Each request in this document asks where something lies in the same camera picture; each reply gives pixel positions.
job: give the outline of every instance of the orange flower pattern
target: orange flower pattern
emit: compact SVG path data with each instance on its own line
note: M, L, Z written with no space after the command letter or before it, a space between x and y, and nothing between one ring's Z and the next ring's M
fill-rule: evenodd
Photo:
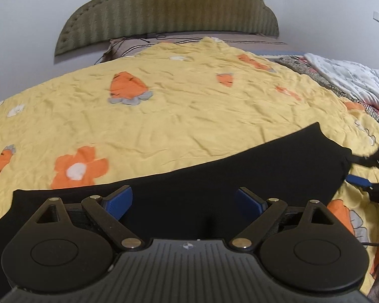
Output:
M95 159L95 148L84 146L73 155L64 155L55 162L57 172L52 189L74 188L94 185L94 179L108 172L108 160Z
M300 101L302 100L298 94L296 94L295 92L292 92L290 90L288 90L287 88L283 88L282 86L276 86L275 87L276 90L279 92L279 93L283 93L283 94L286 94L288 96L292 96L293 98L295 98L297 101Z
M327 208L335 215L336 218L338 218L345 228L350 231L350 233L353 235L355 234L354 228L351 224L350 209L344 206L344 202L341 199L332 200L327 205Z
M351 109L358 109L361 111L365 111L365 107L358 103L353 103L352 101L344 101L345 107L347 107L347 110Z
M373 259L373 265L370 271L371 276L376 279L379 273L379 247L376 248L375 258Z

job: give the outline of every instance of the ridged black surface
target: ridged black surface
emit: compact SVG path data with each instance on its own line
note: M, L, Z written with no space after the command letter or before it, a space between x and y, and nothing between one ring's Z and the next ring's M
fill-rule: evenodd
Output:
M38 295L14 289L3 303L368 303L360 292L333 298L305 296L279 286L253 255L222 241L154 240L124 253L96 284L71 294Z

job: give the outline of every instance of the metal screw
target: metal screw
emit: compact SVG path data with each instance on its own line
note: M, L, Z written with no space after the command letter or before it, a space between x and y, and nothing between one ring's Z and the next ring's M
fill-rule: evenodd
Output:
M126 238L121 241L121 244L125 248L137 248L142 244L142 242L137 238Z
M247 238L236 238L231 244L237 248L249 248L253 243Z

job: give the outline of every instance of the triangular cutout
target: triangular cutout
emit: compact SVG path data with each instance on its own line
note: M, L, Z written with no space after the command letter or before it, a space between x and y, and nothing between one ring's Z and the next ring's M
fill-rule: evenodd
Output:
M50 223L50 222L58 222L59 216L56 211L55 205L50 205L45 212L41 215L37 223Z
M312 223L317 224L334 224L323 211L319 208L315 208L312 216Z

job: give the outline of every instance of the pillow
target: pillow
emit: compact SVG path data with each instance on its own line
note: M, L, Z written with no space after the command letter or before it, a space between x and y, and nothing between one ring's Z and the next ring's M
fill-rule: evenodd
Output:
M198 42L209 36L215 40L223 40L228 45L244 51L252 52L265 58L281 58L283 56L303 56L303 52L295 51L292 47L272 37L258 34L242 34L237 32L186 32L158 34L151 38L115 39L111 40L108 51L102 62L120 57L133 56L143 49L160 42L175 44Z

